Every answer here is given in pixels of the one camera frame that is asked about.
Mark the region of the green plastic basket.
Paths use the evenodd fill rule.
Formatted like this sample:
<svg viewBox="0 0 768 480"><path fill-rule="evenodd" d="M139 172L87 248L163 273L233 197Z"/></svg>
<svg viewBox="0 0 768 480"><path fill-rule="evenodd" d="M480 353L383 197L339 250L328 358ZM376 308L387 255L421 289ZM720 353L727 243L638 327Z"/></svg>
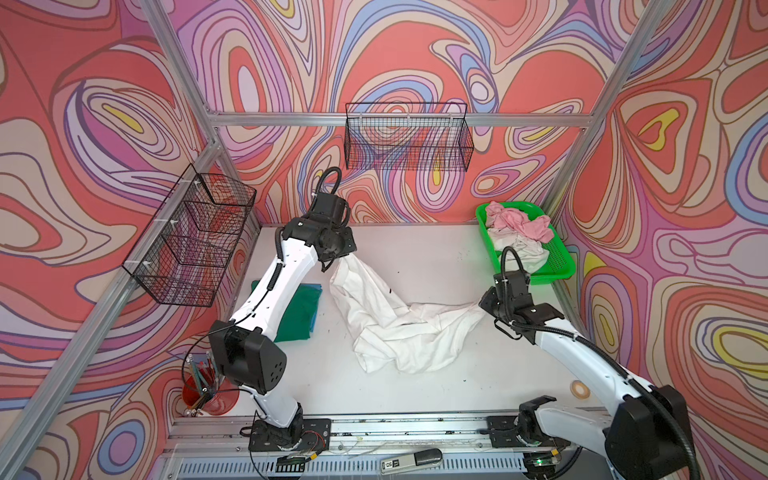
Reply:
<svg viewBox="0 0 768 480"><path fill-rule="evenodd" d="M480 236L490 257L491 265L494 272L499 273L501 269L501 251L496 250L492 246L492 240L485 226L487 220L486 208L488 206L489 203L478 206L475 210L475 216L479 224ZM544 212L540 207L529 202L502 202L501 206L516 208L526 214L531 220L544 216ZM543 250L547 251L549 256L540 269L530 273L530 283L532 285L547 285L557 280L566 280L571 278L576 272L576 264L556 230L553 227L550 227L550 230L553 232L554 237L550 242L543 244Z"/></svg>

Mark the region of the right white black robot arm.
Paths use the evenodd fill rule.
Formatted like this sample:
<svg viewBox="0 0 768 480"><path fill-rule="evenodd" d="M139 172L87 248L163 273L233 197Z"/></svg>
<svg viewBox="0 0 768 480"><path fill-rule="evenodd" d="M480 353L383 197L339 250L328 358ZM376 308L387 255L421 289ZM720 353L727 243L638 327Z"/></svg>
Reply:
<svg viewBox="0 0 768 480"><path fill-rule="evenodd" d="M702 469L683 395L634 374L580 334L555 307L535 303L523 267L502 268L479 306L494 327L512 340L525 340L564 365L600 401L604 413L563 406L551 395L519 405L493 441L539 447L561 439L602 456L617 479L662 479Z"/></svg>

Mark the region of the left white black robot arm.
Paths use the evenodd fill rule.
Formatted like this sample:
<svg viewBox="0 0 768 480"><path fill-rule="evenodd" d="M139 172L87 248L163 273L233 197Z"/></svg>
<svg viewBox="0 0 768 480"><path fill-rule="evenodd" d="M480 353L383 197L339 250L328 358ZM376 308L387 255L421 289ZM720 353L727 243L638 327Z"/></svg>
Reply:
<svg viewBox="0 0 768 480"><path fill-rule="evenodd" d="M303 408L279 383L287 355L275 343L284 313L304 277L317 264L323 272L356 251L348 202L337 195L338 167L326 169L309 210L275 235L275 257L257 287L229 320L208 333L215 370L256 403L251 437L257 450L294 449L303 441Z"/></svg>

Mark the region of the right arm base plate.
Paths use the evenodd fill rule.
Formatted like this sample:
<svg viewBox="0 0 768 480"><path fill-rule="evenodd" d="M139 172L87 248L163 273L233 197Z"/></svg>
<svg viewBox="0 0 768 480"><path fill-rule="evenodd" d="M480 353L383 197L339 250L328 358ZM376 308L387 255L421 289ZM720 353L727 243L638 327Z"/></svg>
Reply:
<svg viewBox="0 0 768 480"><path fill-rule="evenodd" d="M545 435L528 414L489 416L484 432L493 448L566 448L567 440Z"/></svg>

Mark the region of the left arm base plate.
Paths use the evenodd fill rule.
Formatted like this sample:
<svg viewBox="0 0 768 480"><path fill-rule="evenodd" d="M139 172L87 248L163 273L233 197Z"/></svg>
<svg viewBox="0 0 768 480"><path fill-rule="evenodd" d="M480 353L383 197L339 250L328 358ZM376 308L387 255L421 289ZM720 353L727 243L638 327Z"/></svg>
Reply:
<svg viewBox="0 0 768 480"><path fill-rule="evenodd" d="M257 419L240 429L240 435L248 439L250 452L320 453L328 449L331 433L330 418L299 419L287 428Z"/></svg>

